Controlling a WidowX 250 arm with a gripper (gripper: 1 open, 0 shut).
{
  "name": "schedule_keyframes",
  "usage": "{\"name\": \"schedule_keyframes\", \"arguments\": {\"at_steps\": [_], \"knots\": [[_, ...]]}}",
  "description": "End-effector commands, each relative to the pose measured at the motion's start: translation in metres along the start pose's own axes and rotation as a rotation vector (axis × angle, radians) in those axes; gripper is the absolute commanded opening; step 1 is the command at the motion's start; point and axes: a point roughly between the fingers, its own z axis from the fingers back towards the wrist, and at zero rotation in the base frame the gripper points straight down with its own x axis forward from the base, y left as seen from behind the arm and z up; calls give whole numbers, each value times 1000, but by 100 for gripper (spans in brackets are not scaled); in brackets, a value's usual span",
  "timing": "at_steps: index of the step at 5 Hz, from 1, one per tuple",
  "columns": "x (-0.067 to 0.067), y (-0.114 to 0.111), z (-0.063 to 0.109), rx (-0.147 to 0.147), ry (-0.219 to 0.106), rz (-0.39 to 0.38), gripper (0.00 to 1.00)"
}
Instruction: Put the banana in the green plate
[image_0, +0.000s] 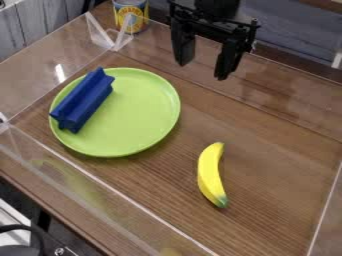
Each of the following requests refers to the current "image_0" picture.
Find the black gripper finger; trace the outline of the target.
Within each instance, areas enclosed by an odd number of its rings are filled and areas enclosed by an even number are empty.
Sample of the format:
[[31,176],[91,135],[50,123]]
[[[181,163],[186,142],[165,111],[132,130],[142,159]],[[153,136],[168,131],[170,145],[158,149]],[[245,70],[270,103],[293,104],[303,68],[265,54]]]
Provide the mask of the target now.
[[222,45],[222,51],[218,55],[214,77],[222,81],[237,70],[242,55],[245,52],[245,43],[238,39],[228,39]]
[[196,31],[190,23],[177,18],[172,19],[172,42],[176,61],[185,66],[196,55]]

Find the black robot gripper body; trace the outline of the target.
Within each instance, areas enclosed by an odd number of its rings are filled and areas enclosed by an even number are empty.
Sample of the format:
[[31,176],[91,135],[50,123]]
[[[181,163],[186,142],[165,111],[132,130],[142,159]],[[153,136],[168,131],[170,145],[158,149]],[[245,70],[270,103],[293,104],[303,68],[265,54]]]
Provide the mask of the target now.
[[241,0],[168,0],[170,17],[188,22],[198,34],[212,40],[238,38],[238,49],[250,52],[254,47],[257,18],[241,12]]

